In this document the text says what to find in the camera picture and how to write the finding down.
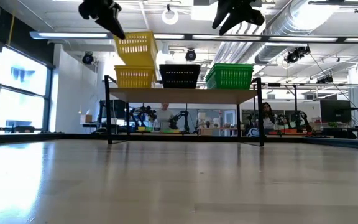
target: robotic arm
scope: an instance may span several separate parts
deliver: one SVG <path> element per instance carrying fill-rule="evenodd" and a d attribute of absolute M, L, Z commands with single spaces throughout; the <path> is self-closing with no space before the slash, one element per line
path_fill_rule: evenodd
<path fill-rule="evenodd" d="M 218 10 L 212 28 L 216 29 L 228 14 L 230 15 L 222 25 L 219 35 L 225 34 L 242 21 L 261 26 L 265 22 L 265 17 L 260 11 L 253 9 L 250 5 L 255 1 L 256 0 L 218 0 Z"/>
<path fill-rule="evenodd" d="M 295 113 L 296 115 L 296 121 L 295 121 L 295 124 L 296 124 L 296 129 L 298 130 L 298 132 L 302 132 L 302 128 L 301 128 L 301 119 L 303 119 L 303 121 L 305 122 L 305 128 L 306 128 L 306 131 L 307 132 L 312 132 L 312 128 L 309 124 L 309 121 L 308 121 L 308 115 L 306 115 L 305 112 L 303 111 L 297 111 Z"/>
<path fill-rule="evenodd" d="M 176 114 L 175 116 L 173 116 L 172 118 L 169 119 L 169 128 L 170 129 L 178 129 L 177 123 L 179 121 L 179 119 L 181 117 L 185 117 L 185 131 L 188 133 L 190 128 L 189 128 L 189 124 L 187 121 L 187 117 L 189 115 L 188 111 L 180 111 L 178 114 Z"/>
<path fill-rule="evenodd" d="M 292 129 L 291 124 L 288 121 L 289 121 L 288 117 L 283 114 L 277 115 L 277 117 L 276 117 L 277 125 L 288 125 L 288 128 Z"/>
<path fill-rule="evenodd" d="M 121 6 L 114 0 L 84 0 L 78 6 L 78 12 L 83 19 L 96 19 L 95 23 L 120 39 L 125 39 L 125 33 L 118 21 L 118 12 L 121 10 Z"/>
<path fill-rule="evenodd" d="M 150 106 L 144 107 L 141 106 L 140 108 L 133 108 L 131 112 L 129 112 L 129 116 L 131 116 L 132 120 L 135 122 L 135 127 L 139 127 L 139 121 L 141 127 L 146 127 L 143 120 L 143 115 L 147 114 L 149 117 L 149 121 L 155 121 L 157 119 L 156 111 L 153 110 Z"/>

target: window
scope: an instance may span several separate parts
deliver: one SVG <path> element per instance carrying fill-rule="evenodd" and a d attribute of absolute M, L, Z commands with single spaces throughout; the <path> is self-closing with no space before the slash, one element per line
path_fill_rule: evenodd
<path fill-rule="evenodd" d="M 13 50 L 0 53 L 0 128 L 47 129 L 50 70 Z"/>
<path fill-rule="evenodd" d="M 0 84 L 44 95 L 48 69 L 13 50 L 0 53 Z"/>
<path fill-rule="evenodd" d="M 0 89 L 0 127 L 33 126 L 42 128 L 44 99 Z"/>

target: plastic basket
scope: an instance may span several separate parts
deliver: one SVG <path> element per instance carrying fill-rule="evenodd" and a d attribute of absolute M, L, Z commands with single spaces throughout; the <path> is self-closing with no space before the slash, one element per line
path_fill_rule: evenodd
<path fill-rule="evenodd" d="M 209 89 L 249 90 L 253 65 L 215 64 L 206 77 Z"/>
<path fill-rule="evenodd" d="M 153 88 L 154 67 L 116 65 L 118 88 Z"/>
<path fill-rule="evenodd" d="M 160 65 L 164 88 L 196 88 L 200 65 Z"/>
<path fill-rule="evenodd" d="M 125 33 L 125 39 L 114 36 L 117 52 L 126 65 L 155 66 L 157 44 L 154 34 L 148 32 Z"/>

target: wooden floor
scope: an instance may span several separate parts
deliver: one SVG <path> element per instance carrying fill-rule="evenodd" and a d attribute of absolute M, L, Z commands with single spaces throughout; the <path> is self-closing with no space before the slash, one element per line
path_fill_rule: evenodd
<path fill-rule="evenodd" d="M 0 223 L 358 223 L 358 149 L 61 140 L 0 146 Z"/>

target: wooden tabletop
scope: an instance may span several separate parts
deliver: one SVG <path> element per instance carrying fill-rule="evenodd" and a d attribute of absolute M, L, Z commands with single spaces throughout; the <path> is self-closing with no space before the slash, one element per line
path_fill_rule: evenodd
<path fill-rule="evenodd" d="M 128 103 L 240 104 L 257 95 L 255 90 L 199 90 L 110 88 L 110 94 Z"/>

